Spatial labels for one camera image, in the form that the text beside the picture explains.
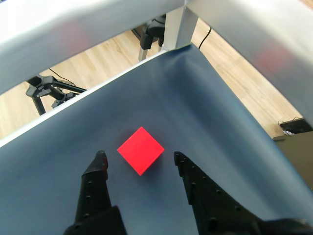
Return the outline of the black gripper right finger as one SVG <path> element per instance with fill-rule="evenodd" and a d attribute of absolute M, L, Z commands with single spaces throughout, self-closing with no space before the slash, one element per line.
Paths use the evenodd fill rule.
<path fill-rule="evenodd" d="M 311 235 L 313 227 L 299 219 L 262 220 L 215 183 L 183 153 L 174 152 L 201 235 Z"/>

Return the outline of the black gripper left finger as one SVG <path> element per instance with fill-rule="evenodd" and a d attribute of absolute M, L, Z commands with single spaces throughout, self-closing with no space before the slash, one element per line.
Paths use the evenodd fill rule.
<path fill-rule="evenodd" d="M 112 206 L 106 181 L 108 160 L 99 150 L 81 177 L 78 205 L 73 225 L 65 235 L 125 235 L 120 210 Z"/>

